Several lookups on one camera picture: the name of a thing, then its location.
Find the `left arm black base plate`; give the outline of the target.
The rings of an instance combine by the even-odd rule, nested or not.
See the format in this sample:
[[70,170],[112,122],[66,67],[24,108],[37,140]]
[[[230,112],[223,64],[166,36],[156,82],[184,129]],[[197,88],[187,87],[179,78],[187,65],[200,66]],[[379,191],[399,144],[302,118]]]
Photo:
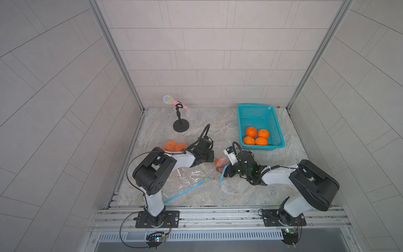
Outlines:
[[178,228],[180,211],[163,210],[157,217],[141,211],[135,218],[135,228]]

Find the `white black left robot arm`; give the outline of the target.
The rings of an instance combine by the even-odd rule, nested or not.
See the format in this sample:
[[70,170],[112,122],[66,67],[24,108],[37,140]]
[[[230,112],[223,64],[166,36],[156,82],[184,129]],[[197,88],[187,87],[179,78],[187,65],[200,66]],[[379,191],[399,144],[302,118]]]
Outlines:
[[189,147],[178,152],[164,151],[155,147],[147,152],[147,156],[136,166],[132,173],[136,184],[145,198],[144,211],[140,220],[147,226],[160,227],[165,223],[166,207],[162,200],[161,190],[174,170],[192,168],[202,163],[214,161],[214,142],[207,134],[207,124],[199,138]]

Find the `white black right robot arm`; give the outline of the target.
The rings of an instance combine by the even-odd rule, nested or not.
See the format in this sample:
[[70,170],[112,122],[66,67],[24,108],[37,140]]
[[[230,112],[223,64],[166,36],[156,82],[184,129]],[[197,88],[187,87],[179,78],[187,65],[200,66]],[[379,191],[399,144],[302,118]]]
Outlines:
[[260,210],[265,220],[281,226],[302,226],[303,213],[310,210],[328,211],[340,189],[339,182],[309,160],[301,160],[291,167],[260,165],[252,152],[224,150],[227,162],[217,170],[223,179],[239,175],[252,186],[292,188],[294,196],[287,196],[276,210]]

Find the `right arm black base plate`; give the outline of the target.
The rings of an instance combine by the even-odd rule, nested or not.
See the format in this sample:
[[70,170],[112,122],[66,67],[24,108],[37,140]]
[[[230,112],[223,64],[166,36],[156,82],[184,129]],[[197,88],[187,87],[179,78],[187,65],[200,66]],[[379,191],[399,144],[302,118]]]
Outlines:
[[263,219],[265,227],[306,226],[306,220],[303,214],[300,214],[298,217],[292,217],[286,211],[275,209],[259,209],[258,214]]

